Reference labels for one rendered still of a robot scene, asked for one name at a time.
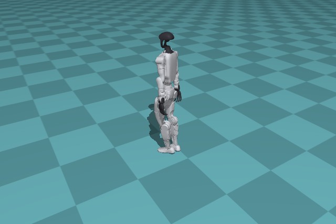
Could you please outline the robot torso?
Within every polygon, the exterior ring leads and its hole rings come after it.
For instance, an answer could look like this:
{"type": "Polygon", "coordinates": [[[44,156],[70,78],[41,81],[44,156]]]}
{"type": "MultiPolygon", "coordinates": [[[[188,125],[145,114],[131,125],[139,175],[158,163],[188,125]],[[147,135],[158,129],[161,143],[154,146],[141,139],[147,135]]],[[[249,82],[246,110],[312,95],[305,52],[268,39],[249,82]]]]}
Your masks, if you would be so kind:
{"type": "Polygon", "coordinates": [[[172,84],[170,82],[174,81],[176,77],[177,54],[175,51],[172,54],[168,54],[165,52],[166,50],[160,53],[160,55],[165,55],[165,81],[163,82],[163,84],[165,85],[164,94],[167,95],[167,100],[170,100],[174,97],[175,92],[175,89],[174,87],[172,87],[172,84]]]}

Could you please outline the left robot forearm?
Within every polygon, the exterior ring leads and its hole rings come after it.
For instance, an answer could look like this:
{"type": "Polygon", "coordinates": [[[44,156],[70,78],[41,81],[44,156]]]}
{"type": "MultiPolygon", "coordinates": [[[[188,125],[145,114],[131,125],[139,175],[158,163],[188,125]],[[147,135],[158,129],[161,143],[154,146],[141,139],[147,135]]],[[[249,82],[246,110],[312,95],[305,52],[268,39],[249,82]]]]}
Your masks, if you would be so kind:
{"type": "Polygon", "coordinates": [[[163,84],[162,82],[162,79],[161,78],[157,78],[156,79],[156,82],[157,82],[157,87],[158,87],[158,100],[161,102],[161,99],[164,98],[165,100],[165,97],[164,97],[164,88],[165,88],[165,85],[163,84]]]}

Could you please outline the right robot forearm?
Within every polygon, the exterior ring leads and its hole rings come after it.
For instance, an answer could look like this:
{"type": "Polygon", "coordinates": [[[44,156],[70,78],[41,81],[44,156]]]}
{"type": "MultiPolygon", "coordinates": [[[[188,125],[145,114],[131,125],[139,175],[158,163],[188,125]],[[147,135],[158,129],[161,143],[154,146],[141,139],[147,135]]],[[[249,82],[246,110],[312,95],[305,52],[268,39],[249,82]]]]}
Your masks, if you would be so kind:
{"type": "Polygon", "coordinates": [[[179,71],[177,72],[176,77],[175,77],[175,80],[173,81],[173,84],[174,84],[174,88],[175,88],[175,89],[178,89],[178,85],[179,85],[178,77],[179,77],[179,71]]]}

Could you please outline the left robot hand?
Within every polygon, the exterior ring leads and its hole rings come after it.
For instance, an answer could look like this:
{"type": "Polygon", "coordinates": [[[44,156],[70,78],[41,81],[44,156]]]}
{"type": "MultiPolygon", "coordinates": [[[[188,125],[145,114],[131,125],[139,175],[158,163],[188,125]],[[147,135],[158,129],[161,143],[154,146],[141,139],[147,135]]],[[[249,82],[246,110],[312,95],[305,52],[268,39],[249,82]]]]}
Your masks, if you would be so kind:
{"type": "Polygon", "coordinates": [[[162,113],[163,115],[167,115],[164,111],[164,98],[161,99],[161,102],[159,101],[159,109],[160,109],[160,113],[162,113]]]}

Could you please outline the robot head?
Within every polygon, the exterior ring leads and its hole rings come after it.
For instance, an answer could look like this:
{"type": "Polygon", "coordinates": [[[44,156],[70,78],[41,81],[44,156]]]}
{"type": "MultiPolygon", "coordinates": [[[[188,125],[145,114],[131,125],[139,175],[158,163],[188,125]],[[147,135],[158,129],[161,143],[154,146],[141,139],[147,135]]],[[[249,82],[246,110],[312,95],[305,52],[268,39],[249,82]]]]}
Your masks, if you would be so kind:
{"type": "Polygon", "coordinates": [[[174,51],[171,50],[171,47],[166,45],[166,42],[169,42],[170,40],[174,39],[174,36],[172,33],[170,32],[163,32],[159,35],[159,39],[161,41],[161,47],[164,48],[166,50],[165,53],[168,53],[168,54],[172,54],[174,53],[174,51]],[[164,42],[164,45],[163,45],[163,41],[165,40],[164,42]]]}

